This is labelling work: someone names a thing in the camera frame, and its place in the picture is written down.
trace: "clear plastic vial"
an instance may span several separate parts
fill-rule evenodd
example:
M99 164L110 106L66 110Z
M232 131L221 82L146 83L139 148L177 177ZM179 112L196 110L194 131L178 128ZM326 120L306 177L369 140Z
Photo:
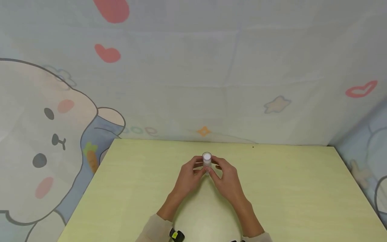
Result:
M203 167L206 167L206 166L211 167L211 157L212 157L211 153L204 152L202 156L203 156Z

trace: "table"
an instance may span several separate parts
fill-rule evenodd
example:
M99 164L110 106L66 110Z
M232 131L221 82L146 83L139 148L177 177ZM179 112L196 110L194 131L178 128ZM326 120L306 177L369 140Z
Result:
M134 241L180 167L208 151L237 169L274 242L384 242L387 231L333 147L114 140L58 242ZM236 216L209 176L180 207L185 242L230 242Z

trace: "beige sleeve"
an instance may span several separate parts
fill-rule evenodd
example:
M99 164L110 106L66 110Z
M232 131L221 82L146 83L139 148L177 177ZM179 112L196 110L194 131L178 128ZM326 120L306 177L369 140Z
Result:
M168 242L171 229L172 222L163 220L154 214L149 218L135 242Z
M246 242L273 242L270 238L269 233L266 232L254 238L242 237L242 240Z

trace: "person's right hand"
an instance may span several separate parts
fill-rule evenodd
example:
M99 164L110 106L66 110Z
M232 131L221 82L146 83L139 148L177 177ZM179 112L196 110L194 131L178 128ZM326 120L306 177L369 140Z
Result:
M212 156L211 160L212 163L216 165L215 168L222 170L223 172L222 177L219 178L211 167L205 167L220 194L233 206L239 201L245 200L246 197L243 193L236 168L223 158Z

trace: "red heart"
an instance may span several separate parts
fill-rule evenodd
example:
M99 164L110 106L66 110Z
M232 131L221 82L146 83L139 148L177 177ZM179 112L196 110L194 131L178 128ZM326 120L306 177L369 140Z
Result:
M94 4L109 23L122 23L129 17L129 5L126 0L94 0Z
M369 81L364 86L354 86L349 88L345 95L347 95L350 98L362 98L367 96L378 84L377 80ZM364 93L354 93L354 91L365 91Z
M114 63L121 58L121 54L117 49L114 49L114 48L105 49L105 47L103 47L100 44L94 45L94 49L96 50L97 54L104 62Z

